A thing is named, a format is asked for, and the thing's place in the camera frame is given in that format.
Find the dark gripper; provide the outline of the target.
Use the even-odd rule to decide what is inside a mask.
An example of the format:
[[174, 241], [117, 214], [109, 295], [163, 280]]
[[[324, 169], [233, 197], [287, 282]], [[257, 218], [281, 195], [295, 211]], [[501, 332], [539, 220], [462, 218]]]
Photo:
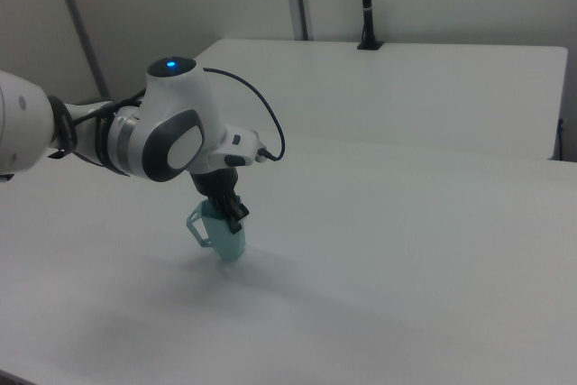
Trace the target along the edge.
[[206, 197], [216, 212], [224, 216], [229, 231], [237, 234], [243, 229], [243, 219], [250, 211], [236, 195], [238, 181], [236, 168], [214, 170], [203, 174], [190, 174], [199, 194]]

